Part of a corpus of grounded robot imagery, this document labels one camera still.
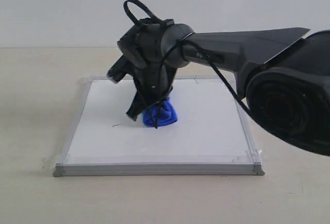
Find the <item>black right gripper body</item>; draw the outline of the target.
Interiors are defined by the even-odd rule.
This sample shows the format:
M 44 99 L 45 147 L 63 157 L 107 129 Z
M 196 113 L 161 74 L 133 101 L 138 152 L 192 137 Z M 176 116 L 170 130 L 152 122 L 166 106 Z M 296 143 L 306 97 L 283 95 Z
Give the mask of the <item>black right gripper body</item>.
M 142 104 L 154 105 L 166 99 L 173 89 L 176 68 L 151 63 L 146 68 L 134 69 L 133 79 L 137 90 L 137 98 Z

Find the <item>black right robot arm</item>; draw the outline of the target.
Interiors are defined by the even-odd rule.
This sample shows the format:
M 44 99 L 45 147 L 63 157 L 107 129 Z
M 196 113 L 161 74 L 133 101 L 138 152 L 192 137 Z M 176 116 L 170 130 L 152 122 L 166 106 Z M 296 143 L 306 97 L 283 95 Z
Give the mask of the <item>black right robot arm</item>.
M 229 92 L 268 133 L 329 156 L 329 31 L 195 33 L 185 24 L 148 24 L 130 29 L 118 46 L 137 89 L 131 119 L 161 103 L 177 69 L 194 62 L 233 73 Z

